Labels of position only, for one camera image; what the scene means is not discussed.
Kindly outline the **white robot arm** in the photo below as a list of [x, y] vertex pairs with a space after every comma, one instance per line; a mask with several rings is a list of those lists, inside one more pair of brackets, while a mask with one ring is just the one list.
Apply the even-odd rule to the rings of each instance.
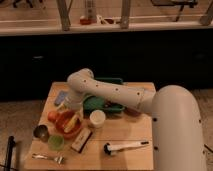
[[158, 91], [94, 79], [84, 68], [67, 78], [66, 107], [78, 109], [87, 94], [121, 104], [152, 118], [154, 171], [207, 171], [201, 115], [186, 88], [167, 85]]

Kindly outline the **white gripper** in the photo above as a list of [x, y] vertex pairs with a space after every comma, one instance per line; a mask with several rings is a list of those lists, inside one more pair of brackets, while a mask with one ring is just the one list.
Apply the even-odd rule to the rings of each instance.
[[64, 99], [64, 103], [57, 107], [57, 112], [63, 113], [67, 110], [67, 107], [72, 110], [78, 110], [75, 112], [76, 122], [79, 121], [81, 123], [84, 119], [83, 109], [81, 109], [83, 105], [83, 99], [84, 96], [82, 94], [69, 92]]

